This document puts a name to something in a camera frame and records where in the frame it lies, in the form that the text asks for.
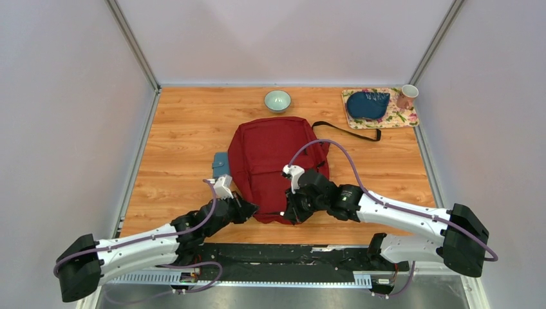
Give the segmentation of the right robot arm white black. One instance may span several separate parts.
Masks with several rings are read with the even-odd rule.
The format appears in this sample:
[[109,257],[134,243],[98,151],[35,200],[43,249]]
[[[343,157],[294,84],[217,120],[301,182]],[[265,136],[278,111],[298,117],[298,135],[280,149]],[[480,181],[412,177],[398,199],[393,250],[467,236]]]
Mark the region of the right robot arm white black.
[[442,263],[467,277],[480,277],[487,257],[489,231],[467,206],[452,209],[423,207],[386,198],[356,185],[336,185],[315,170],[286,165],[290,181],[283,217],[302,223],[325,211],[340,221],[378,223],[410,232],[410,236],[377,233],[370,241],[367,260],[377,270],[390,263],[427,261]]

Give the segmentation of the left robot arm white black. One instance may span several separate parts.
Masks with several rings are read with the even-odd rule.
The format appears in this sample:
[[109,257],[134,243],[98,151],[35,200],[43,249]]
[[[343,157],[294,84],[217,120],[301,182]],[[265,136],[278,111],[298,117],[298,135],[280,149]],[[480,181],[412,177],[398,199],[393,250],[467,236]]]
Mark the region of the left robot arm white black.
[[104,283],[143,268],[174,262],[189,267],[196,261],[195,248],[205,238],[231,223],[245,223],[258,209],[238,195],[213,198],[200,209],[147,232],[100,240],[92,234],[80,236],[56,259],[53,268],[62,301],[78,301]]

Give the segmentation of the dark red student backpack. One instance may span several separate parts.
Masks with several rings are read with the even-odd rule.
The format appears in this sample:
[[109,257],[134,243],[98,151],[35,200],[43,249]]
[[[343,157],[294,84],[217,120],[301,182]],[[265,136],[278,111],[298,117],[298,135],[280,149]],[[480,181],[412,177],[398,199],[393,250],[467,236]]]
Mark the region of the dark red student backpack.
[[[309,124],[300,117],[273,117],[246,122],[236,129],[227,151],[230,172],[243,198],[259,207],[254,214],[257,221],[292,225],[283,219],[285,191],[290,189],[290,180],[282,174],[285,165],[313,169],[330,180],[328,153],[334,141],[317,137],[314,129],[321,124]],[[341,221],[358,222],[362,189],[350,184],[337,186],[341,192],[325,212]]]

